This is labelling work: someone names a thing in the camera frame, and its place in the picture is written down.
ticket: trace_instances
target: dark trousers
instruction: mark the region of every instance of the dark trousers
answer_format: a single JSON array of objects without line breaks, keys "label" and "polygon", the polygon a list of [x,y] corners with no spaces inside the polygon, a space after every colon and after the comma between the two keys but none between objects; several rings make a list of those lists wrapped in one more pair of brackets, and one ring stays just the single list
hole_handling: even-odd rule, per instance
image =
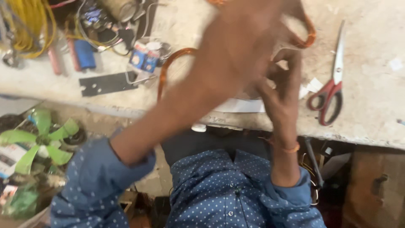
[{"label": "dark trousers", "polygon": [[185,130],[162,143],[169,166],[182,158],[199,153],[224,149],[234,160],[236,149],[270,159],[271,146],[263,139],[269,138],[265,131],[234,131],[224,128],[207,127],[206,132]]}]

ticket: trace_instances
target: scissors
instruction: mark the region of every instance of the scissors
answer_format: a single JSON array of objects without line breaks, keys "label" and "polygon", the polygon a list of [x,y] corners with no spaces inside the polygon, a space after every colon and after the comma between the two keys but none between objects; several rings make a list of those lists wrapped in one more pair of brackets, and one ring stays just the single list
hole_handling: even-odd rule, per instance
[{"label": "scissors", "polygon": [[[340,34],[336,49],[335,65],[333,67],[332,79],[316,94],[308,100],[308,106],[313,111],[319,111],[319,123],[323,126],[329,126],[339,116],[343,106],[342,94],[342,76],[343,76],[343,51],[345,48],[345,21],[340,25]],[[329,120],[325,120],[332,98],[336,97],[336,106]],[[317,106],[313,105],[313,100],[319,98]]]}]

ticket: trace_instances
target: concrete workbench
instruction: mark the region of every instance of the concrete workbench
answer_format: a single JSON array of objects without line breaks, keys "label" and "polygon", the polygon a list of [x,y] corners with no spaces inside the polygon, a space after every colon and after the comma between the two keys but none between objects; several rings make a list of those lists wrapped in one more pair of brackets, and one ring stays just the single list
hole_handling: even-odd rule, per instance
[{"label": "concrete workbench", "polygon": [[[167,0],[159,6],[152,36],[168,42],[174,50],[197,47],[215,7],[204,0]],[[329,127],[319,125],[318,112],[306,107],[309,95],[300,101],[298,133],[321,139],[405,149],[405,3],[395,0],[304,0],[305,10],[315,24],[317,40],[303,50],[303,84],[316,77],[322,83],[331,78],[331,69],[341,21],[346,20],[343,109]],[[396,59],[392,68],[390,62]],[[90,110],[138,117],[156,102],[157,81],[135,90],[95,97],[82,97],[79,78],[123,72],[128,58],[113,52],[96,55],[97,69],[78,73],[68,54],[63,55],[65,76],[55,76],[46,56],[24,61],[15,70],[0,64],[0,94],[32,97],[87,107]],[[169,83],[179,80],[190,67],[192,57],[171,66]],[[272,130],[264,113],[212,112],[204,123],[238,128]]]}]

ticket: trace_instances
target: fan blade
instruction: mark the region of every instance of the fan blade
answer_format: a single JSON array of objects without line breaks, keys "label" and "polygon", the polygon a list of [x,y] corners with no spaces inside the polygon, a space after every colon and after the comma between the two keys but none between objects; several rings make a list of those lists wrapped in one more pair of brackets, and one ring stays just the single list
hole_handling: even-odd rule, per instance
[{"label": "fan blade", "polygon": [[36,135],[26,131],[9,130],[0,134],[0,144],[13,144],[16,142],[35,142]]},{"label": "fan blade", "polygon": [[48,154],[57,165],[64,165],[69,162],[73,153],[62,151],[54,146],[47,146]]},{"label": "fan blade", "polygon": [[33,146],[15,165],[15,172],[20,174],[30,174],[31,165],[39,149],[38,145]]},{"label": "fan blade", "polygon": [[39,135],[47,135],[51,127],[51,111],[48,109],[35,109],[31,116],[38,128]]},{"label": "fan blade", "polygon": [[73,119],[68,119],[66,123],[57,131],[49,134],[51,140],[62,140],[76,134],[79,131],[79,126]]}]

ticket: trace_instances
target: green plastic bag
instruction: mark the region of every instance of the green plastic bag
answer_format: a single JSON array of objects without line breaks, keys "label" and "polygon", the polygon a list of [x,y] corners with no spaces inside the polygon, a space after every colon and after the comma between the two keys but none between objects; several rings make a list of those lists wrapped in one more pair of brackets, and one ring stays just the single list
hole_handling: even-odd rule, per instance
[{"label": "green plastic bag", "polygon": [[29,219],[36,214],[39,193],[36,186],[28,184],[18,187],[14,196],[3,206],[2,215],[13,219]]}]

